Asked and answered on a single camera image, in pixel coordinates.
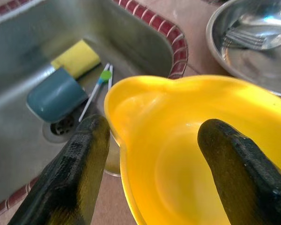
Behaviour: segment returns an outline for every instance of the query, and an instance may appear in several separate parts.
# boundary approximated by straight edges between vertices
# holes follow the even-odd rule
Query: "teal cup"
[[[57,69],[27,96],[27,107],[40,119],[56,123],[88,98],[80,84],[63,68]]]

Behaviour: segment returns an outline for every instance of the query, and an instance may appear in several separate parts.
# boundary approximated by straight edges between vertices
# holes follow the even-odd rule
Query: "metal bowl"
[[[236,24],[256,34],[281,33],[281,0],[231,0],[214,12],[206,30],[212,55],[230,74],[281,96],[281,46],[268,51],[227,47],[225,32]]]

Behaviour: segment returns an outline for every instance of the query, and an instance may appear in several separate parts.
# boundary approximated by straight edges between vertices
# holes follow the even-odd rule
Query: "stainless steel sink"
[[[38,2],[0,19],[0,202],[36,177],[77,125],[83,105],[54,125],[26,107],[28,92],[51,74],[53,58],[83,38],[103,64],[114,65],[114,83],[132,75],[168,76],[173,63],[166,37],[112,0]],[[91,92],[102,69],[79,80],[86,91]],[[104,86],[88,114],[103,114],[106,92]],[[111,148],[117,151],[113,140]]]

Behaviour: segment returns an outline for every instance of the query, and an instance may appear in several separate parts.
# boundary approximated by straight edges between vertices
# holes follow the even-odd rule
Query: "yellow sponge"
[[[84,40],[81,40],[54,59],[51,65],[55,69],[63,67],[74,79],[77,79],[99,63],[99,56]]]

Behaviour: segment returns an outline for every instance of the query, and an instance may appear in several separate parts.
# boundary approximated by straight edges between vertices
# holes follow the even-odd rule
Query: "tiled countertop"
[[[10,0],[0,0],[0,5]],[[202,0],[137,0],[139,3],[177,24],[188,43],[189,60],[185,75],[222,74],[227,72],[219,66],[208,50],[205,28],[217,6]],[[0,216],[0,225],[6,225],[21,202]],[[96,202],[92,225],[134,225],[122,188],[121,178],[104,174]]]

